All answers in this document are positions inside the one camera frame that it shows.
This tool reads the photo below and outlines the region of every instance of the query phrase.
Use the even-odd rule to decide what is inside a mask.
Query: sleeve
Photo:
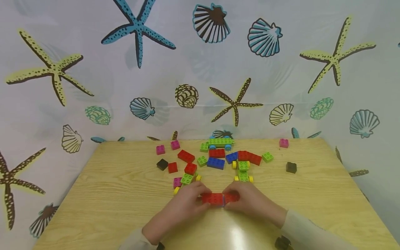
[[[142,228],[130,233],[118,250],[156,250],[157,246],[152,245],[142,234]]]
[[[337,235],[318,227],[311,220],[288,210],[282,235],[294,250],[356,250],[357,248]]]

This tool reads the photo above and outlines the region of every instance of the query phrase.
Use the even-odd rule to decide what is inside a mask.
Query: blue starfish
[[[143,38],[142,38],[143,35],[161,44],[162,46],[165,46],[172,50],[176,49],[173,43],[171,43],[170,41],[162,37],[160,34],[158,34],[157,32],[153,31],[152,29],[144,25],[155,1],[156,0],[145,0],[138,17],[136,18],[133,15],[132,11],[130,10],[125,0],[114,0],[115,4],[122,11],[126,19],[129,21],[129,23],[115,28],[101,41],[102,44],[110,44],[120,39],[121,37],[135,33],[136,60],[138,62],[139,68],[142,66],[142,58],[143,58]]]

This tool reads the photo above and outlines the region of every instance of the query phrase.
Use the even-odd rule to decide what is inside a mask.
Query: left hand
[[[205,212],[210,204],[196,202],[202,193],[211,193],[211,190],[200,181],[181,187],[167,205],[143,227],[142,234],[151,244],[156,245],[176,225]]]

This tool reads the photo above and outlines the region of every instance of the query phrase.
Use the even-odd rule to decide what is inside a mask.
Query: yellow lego wheel
[[[175,190],[174,190],[174,195],[176,195],[176,194],[178,193],[179,189],[180,189],[180,187],[176,187],[176,188],[175,188]]]

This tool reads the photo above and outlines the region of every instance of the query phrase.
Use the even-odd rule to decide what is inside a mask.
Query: hand
[[[151,244],[156,245],[176,225],[205,212],[210,204],[196,202],[202,193],[211,193],[211,190],[199,181],[181,187],[167,205],[143,227],[142,234]]]
[[[240,199],[226,204],[225,209],[267,219],[278,228],[282,228],[286,219],[286,209],[271,201],[251,182],[234,181],[225,188],[223,193],[235,191],[239,193]]]

